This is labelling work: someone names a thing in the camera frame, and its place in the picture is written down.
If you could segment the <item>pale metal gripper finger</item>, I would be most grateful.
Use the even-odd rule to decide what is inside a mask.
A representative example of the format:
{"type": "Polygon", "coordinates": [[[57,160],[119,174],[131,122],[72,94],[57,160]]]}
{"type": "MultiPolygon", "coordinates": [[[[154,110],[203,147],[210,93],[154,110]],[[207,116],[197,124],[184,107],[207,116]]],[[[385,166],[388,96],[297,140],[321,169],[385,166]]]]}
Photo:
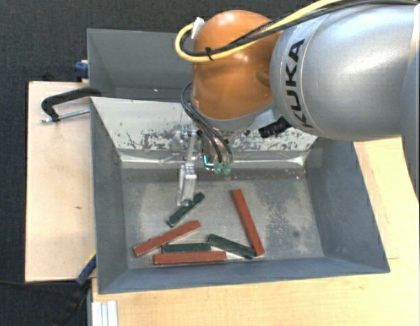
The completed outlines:
{"type": "Polygon", "coordinates": [[[183,205],[187,201],[187,193],[185,191],[186,171],[185,167],[181,166],[178,170],[178,192],[176,203],[178,206],[183,205]]]}
{"type": "Polygon", "coordinates": [[[197,180],[197,174],[195,173],[195,167],[193,164],[185,164],[185,201],[192,201],[194,197],[195,182],[197,180]]]}

